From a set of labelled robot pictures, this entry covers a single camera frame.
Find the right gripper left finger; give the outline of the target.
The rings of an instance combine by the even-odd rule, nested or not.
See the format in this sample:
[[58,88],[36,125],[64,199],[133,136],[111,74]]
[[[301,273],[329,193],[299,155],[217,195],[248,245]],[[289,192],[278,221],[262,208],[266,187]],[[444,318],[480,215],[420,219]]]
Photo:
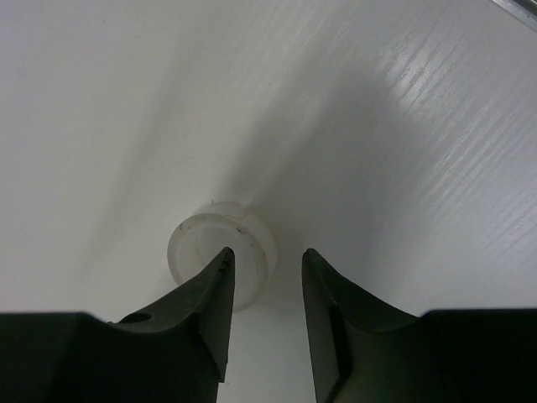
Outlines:
[[213,402],[224,381],[235,256],[119,322],[85,312],[1,316],[4,402]]

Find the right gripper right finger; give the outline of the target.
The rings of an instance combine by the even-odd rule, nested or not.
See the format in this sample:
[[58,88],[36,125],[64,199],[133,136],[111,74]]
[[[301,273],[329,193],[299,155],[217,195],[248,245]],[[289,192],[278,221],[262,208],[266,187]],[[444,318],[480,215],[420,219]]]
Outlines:
[[302,290],[319,402],[533,402],[536,311],[413,316],[338,273],[316,250]]

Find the small white tape roll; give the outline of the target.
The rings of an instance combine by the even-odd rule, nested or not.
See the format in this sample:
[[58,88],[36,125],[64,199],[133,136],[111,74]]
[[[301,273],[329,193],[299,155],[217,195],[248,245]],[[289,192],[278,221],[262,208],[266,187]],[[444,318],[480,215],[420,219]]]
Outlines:
[[235,256],[234,311],[244,311],[263,294],[278,263],[266,223],[247,206],[217,202],[197,209],[173,231],[167,260],[176,284],[198,275],[224,248]]

